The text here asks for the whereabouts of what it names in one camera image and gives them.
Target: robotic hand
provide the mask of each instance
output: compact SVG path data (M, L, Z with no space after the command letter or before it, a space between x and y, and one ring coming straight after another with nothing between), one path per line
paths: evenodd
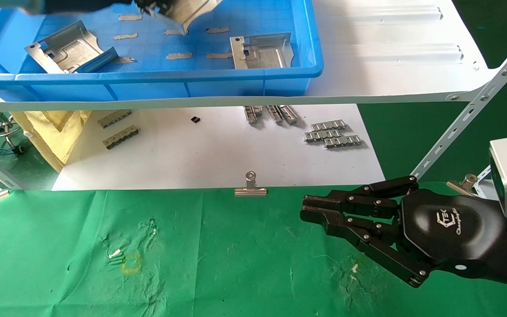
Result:
M400 204L390 199L398 196ZM300 218L346 239L415 288L435 269L507 284L507 218L499 201L439 195L408 176L306 196Z

